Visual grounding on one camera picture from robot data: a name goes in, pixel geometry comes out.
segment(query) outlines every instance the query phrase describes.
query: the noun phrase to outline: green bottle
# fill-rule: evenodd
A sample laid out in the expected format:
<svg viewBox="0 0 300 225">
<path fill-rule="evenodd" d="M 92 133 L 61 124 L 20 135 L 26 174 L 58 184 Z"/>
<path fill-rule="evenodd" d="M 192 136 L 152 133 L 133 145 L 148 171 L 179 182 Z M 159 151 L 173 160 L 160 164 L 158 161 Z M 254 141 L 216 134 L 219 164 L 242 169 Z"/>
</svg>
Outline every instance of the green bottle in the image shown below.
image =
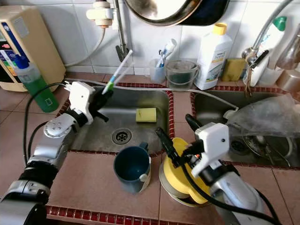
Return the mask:
<svg viewBox="0 0 300 225">
<path fill-rule="evenodd" d="M 18 66 L 18 68 L 15 68 L 18 78 L 31 95 L 34 95 L 47 85 L 39 69 L 33 63 L 28 62 L 25 56 L 15 55 L 14 62 Z M 42 91 L 34 100 L 45 113 L 53 112 L 59 106 L 50 89 Z"/>
</svg>

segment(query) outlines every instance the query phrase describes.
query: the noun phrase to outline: yellow bottle cap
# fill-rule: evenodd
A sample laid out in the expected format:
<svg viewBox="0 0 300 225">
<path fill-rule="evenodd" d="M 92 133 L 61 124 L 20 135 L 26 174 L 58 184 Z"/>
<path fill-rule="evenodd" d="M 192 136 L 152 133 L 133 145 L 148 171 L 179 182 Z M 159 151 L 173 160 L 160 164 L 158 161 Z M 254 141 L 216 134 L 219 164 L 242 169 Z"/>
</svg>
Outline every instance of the yellow bottle cap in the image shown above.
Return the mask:
<svg viewBox="0 0 300 225">
<path fill-rule="evenodd" d="M 218 35 L 224 35 L 227 30 L 227 24 L 223 22 L 216 23 L 214 25 L 214 29 L 212 30 L 212 33 L 218 34 Z"/>
</svg>

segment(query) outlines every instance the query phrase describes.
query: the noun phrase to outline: yellow plate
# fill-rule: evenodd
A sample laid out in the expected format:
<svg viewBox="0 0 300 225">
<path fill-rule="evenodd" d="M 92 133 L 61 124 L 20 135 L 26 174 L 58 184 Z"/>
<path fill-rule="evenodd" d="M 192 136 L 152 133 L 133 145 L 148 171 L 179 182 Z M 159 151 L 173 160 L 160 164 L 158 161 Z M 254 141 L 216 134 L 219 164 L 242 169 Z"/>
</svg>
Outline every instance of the yellow plate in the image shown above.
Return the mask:
<svg viewBox="0 0 300 225">
<path fill-rule="evenodd" d="M 179 137 L 173 138 L 173 146 L 176 149 L 178 155 L 182 155 L 183 151 L 186 149 L 188 143 Z M 191 168 L 186 164 L 187 171 L 191 174 Z M 195 202 L 198 204 L 206 203 L 207 200 L 204 199 L 188 182 L 187 178 L 185 177 L 182 168 L 177 167 L 174 168 L 172 161 L 169 157 L 165 158 L 164 161 L 164 173 L 165 177 L 167 178 L 168 182 L 178 190 L 184 194 L 189 194 Z M 209 193 L 209 187 L 206 186 L 203 180 L 200 177 L 194 178 L 192 175 L 191 177 L 195 181 L 195 183 L 207 194 Z"/>
</svg>

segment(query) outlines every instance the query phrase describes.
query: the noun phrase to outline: blue mug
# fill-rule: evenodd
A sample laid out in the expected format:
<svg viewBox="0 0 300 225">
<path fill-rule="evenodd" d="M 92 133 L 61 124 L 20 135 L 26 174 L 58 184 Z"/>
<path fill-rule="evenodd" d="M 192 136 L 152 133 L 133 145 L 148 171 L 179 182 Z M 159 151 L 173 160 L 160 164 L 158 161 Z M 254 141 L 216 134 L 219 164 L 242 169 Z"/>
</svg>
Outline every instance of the blue mug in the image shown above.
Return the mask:
<svg viewBox="0 0 300 225">
<path fill-rule="evenodd" d="M 143 191 L 151 176 L 148 144 L 142 142 L 139 146 L 130 146 L 120 151 L 114 160 L 113 169 L 126 191 Z"/>
</svg>

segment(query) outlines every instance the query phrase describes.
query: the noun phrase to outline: double sink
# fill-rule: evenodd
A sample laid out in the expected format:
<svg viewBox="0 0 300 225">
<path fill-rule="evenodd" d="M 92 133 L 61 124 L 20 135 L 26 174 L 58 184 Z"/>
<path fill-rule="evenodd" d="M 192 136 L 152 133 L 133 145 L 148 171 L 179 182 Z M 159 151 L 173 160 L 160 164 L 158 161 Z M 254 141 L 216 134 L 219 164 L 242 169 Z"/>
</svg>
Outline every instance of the double sink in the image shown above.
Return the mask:
<svg viewBox="0 0 300 225">
<path fill-rule="evenodd" d="M 245 98 L 241 91 L 207 91 L 217 97 L 220 97 L 239 108 L 250 103 L 277 96 L 276 93 L 255 92 L 250 98 Z M 136 123 L 135 111 L 137 108 L 157 109 L 156 123 Z M 226 123 L 223 118 L 230 106 L 205 95 L 196 94 L 195 111 L 196 118 L 202 123 L 210 122 Z M 112 98 L 107 105 L 100 110 L 102 114 L 109 118 L 105 123 L 100 118 L 95 118 L 90 126 L 83 127 L 72 148 L 75 150 L 86 151 L 104 151 L 116 153 L 127 146 L 139 145 L 141 142 L 149 144 L 149 153 L 154 154 L 162 149 L 159 138 L 155 134 L 155 129 L 161 127 L 166 133 L 169 131 L 169 97 L 164 91 L 159 90 L 120 90 L 115 89 Z M 282 141 L 273 141 L 273 145 L 286 145 L 285 138 Z M 297 146 L 300 146 L 299 140 L 294 140 L 292 153 L 287 160 L 291 166 L 300 166 L 300 157 Z M 230 150 L 223 158 L 225 161 L 243 162 L 256 165 L 271 165 L 271 162 L 264 157 L 258 157 L 252 151 L 245 149 L 240 152 L 243 140 L 231 139 Z M 279 162 L 276 165 L 287 166 Z"/>
</svg>

